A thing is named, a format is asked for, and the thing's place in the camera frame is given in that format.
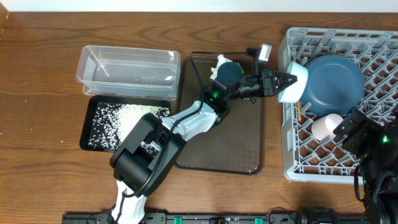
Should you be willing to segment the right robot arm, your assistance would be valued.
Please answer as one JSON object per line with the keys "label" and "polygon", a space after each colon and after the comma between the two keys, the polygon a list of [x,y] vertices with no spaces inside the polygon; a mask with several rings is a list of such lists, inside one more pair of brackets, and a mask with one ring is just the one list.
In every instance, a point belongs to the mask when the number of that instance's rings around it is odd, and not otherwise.
{"label": "right robot arm", "polygon": [[362,111],[352,111],[333,130],[342,148],[359,160],[354,192],[369,223],[397,223],[397,118],[381,126]]}

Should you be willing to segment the pink cup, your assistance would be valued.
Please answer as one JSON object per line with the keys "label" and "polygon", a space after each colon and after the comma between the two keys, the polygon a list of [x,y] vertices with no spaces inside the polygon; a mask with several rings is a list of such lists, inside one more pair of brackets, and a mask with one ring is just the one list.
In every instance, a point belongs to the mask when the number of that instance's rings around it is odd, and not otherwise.
{"label": "pink cup", "polygon": [[333,139],[336,137],[333,131],[342,121],[343,118],[340,115],[328,114],[312,123],[312,134],[315,139],[319,141],[325,139],[326,137],[330,137],[331,139]]}

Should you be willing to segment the blue plate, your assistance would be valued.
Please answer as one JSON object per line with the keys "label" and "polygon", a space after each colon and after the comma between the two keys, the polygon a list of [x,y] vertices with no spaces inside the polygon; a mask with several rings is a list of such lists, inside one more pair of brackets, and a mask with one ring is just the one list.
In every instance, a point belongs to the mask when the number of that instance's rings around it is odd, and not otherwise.
{"label": "blue plate", "polygon": [[347,115],[364,96],[364,77],[360,68],[342,55],[324,55],[305,64],[308,81],[301,96],[302,105],[319,116]]}

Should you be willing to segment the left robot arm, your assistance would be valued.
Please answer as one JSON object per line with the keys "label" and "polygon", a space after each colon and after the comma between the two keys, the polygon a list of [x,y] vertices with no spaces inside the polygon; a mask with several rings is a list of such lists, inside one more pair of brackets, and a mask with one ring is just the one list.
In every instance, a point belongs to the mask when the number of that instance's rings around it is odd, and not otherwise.
{"label": "left robot arm", "polygon": [[245,76],[234,62],[221,64],[212,83],[202,85],[199,98],[172,116],[145,114],[110,159],[118,199],[110,223],[139,223],[144,205],[170,172],[182,149],[194,136],[219,125],[228,115],[230,98],[275,96],[298,80],[275,70]]}

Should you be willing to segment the white tissue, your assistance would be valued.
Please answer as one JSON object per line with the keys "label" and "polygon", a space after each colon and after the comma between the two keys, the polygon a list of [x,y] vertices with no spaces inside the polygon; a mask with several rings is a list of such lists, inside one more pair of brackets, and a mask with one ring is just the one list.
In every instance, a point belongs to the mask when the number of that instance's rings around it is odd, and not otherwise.
{"label": "white tissue", "polygon": [[219,54],[219,56],[217,56],[217,64],[216,67],[211,67],[211,76],[210,78],[212,80],[215,80],[218,76],[218,69],[222,66],[222,64],[227,63],[227,62],[232,62],[232,60],[226,58],[223,54]]}

